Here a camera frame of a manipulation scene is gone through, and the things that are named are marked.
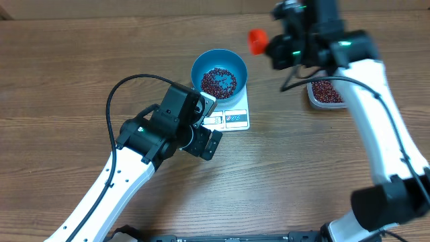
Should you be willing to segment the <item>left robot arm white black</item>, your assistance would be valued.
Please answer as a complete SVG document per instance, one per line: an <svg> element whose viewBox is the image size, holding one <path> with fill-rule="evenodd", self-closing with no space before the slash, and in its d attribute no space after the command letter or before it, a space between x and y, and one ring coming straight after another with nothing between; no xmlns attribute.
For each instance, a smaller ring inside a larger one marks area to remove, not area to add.
<svg viewBox="0 0 430 242"><path fill-rule="evenodd" d="M222 133L202 126L216 98L178 83L160 105L123 123L95 183L49 241L103 241L135 193L180 150L211 160Z"/></svg>

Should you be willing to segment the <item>red measuring scoop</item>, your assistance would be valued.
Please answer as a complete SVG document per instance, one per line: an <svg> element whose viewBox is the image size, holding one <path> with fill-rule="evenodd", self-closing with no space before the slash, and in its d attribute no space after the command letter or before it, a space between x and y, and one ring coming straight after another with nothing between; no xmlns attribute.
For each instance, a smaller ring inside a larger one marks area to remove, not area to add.
<svg viewBox="0 0 430 242"><path fill-rule="evenodd" d="M253 29L248 33L248 47L252 55L259 55L265 52L269 40L267 33L262 29Z"/></svg>

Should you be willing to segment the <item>blue bowl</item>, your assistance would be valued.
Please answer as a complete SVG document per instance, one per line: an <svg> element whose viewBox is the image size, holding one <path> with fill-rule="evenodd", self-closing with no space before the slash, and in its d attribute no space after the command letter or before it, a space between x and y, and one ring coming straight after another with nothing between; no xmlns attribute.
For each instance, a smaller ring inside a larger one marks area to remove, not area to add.
<svg viewBox="0 0 430 242"><path fill-rule="evenodd" d="M191 68L191 83L218 102L233 102L246 90L247 66L235 52L212 49L199 55Z"/></svg>

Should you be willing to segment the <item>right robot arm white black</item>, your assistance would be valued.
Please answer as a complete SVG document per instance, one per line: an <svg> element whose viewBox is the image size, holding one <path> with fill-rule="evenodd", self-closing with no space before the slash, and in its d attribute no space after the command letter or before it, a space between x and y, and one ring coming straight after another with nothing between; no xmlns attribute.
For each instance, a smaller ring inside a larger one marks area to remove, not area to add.
<svg viewBox="0 0 430 242"><path fill-rule="evenodd" d="M283 33L264 46L277 70L320 67L355 120L373 186L352 193L351 210L325 225L323 241L373 241L429 211L429 164L396 106L376 45L347 31L335 1L282 1L272 15Z"/></svg>

